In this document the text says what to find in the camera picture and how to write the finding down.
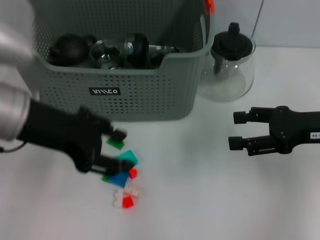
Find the white table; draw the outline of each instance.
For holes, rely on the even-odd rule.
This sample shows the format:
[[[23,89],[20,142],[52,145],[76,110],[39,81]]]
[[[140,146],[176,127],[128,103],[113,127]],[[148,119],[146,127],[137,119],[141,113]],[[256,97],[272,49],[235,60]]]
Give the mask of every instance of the white table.
[[[234,125],[233,112],[320,111],[320,49],[258,47],[255,64],[252,89],[236,101],[197,97],[185,119],[116,124],[141,158],[134,183],[144,192],[131,210],[113,208],[117,187],[78,173],[62,153],[27,145],[0,155],[0,239],[320,239],[319,145],[254,157],[228,145],[269,133],[264,123]]]

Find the gray plastic basket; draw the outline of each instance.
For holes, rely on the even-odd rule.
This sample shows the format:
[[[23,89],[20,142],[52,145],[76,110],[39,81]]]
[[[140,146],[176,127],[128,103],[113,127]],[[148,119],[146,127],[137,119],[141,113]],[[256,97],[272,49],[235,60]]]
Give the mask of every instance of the gray plastic basket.
[[[194,105],[205,54],[214,41],[214,15],[205,0],[31,0],[35,9],[34,58],[20,72],[40,101],[70,113],[87,106],[114,121],[177,120]],[[188,53],[165,56],[158,69],[105,70],[47,63],[63,34],[144,33],[151,45]],[[120,95],[91,95],[115,87]]]

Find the red lego brick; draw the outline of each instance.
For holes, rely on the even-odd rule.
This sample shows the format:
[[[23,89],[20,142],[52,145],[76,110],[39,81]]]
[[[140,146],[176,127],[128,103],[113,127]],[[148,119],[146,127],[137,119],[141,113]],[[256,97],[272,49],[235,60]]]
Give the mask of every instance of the red lego brick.
[[[130,175],[130,178],[132,179],[136,178],[138,175],[138,170],[135,168],[131,168],[129,171],[129,175]]]
[[[134,201],[132,200],[132,197],[130,196],[127,196],[127,197],[124,197],[123,200],[122,200],[122,207],[124,209],[128,209],[128,208],[131,208],[133,207],[135,204],[134,204]]]

